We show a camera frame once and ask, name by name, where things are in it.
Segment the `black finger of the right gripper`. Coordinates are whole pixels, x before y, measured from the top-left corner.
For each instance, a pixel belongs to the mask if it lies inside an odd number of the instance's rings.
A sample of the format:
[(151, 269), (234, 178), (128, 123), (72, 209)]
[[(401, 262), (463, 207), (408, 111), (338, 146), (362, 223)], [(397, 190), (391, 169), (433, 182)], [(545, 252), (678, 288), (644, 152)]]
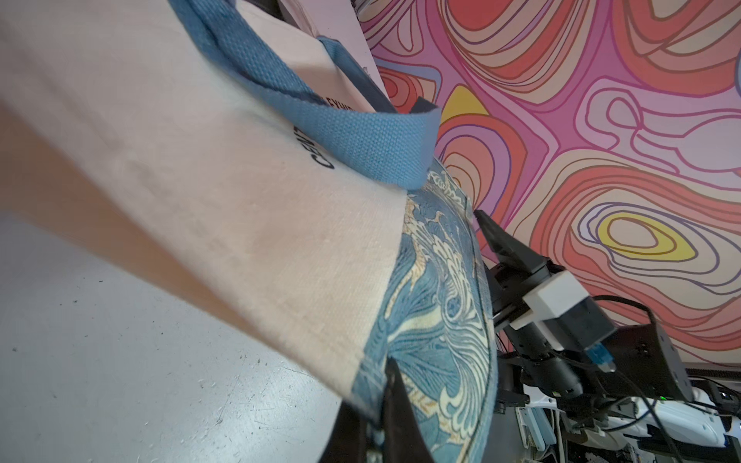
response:
[(497, 256), (500, 264), (528, 274), (534, 274), (546, 266), (546, 257), (507, 233), (483, 210), (475, 210), (474, 216), (488, 247)]

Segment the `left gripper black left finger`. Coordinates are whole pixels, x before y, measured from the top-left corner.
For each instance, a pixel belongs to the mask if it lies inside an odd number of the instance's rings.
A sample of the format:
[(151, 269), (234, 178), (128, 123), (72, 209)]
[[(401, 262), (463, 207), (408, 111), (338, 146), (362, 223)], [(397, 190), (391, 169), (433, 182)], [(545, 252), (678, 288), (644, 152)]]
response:
[(368, 423), (348, 403), (340, 406), (319, 463), (366, 463)]

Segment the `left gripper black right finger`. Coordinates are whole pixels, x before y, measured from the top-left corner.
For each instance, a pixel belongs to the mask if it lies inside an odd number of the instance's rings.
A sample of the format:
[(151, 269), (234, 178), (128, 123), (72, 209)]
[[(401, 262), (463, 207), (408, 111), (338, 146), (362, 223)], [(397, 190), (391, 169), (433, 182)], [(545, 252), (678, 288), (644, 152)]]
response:
[(387, 384), (383, 396), (383, 461), (390, 463), (432, 463), (415, 419), (403, 377), (395, 359), (385, 366)]

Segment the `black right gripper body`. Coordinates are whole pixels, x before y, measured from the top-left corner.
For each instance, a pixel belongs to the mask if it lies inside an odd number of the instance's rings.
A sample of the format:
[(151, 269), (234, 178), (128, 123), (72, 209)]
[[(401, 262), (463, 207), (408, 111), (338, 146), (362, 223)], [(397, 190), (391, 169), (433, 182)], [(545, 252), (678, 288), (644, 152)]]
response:
[(495, 332), (504, 332), (513, 347), (549, 347), (534, 322), (514, 328), (515, 320), (530, 310), (524, 296), (552, 276), (550, 258), (541, 257), (536, 263), (532, 270), (512, 259), (499, 258), (496, 266), (486, 270)]

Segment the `cream bag with blue handles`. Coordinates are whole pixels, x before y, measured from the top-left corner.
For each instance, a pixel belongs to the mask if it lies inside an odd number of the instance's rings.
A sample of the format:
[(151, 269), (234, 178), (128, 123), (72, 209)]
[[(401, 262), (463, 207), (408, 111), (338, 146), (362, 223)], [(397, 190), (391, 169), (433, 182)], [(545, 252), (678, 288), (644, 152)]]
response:
[(342, 45), (246, 1), (5, 1), (1, 206), (306, 368), (409, 461), (479, 462), (473, 207)]

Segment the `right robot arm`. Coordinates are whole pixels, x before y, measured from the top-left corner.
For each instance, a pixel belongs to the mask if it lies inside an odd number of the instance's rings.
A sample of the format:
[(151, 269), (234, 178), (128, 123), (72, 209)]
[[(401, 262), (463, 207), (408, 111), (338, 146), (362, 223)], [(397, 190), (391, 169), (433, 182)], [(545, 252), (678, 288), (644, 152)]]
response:
[(498, 260), (486, 272), (494, 328), (513, 347), (499, 356), (498, 412), (515, 408), (525, 422), (552, 413), (569, 437), (598, 449), (739, 461), (737, 391), (690, 376), (655, 316), (615, 325), (605, 296), (484, 211), (475, 216)]

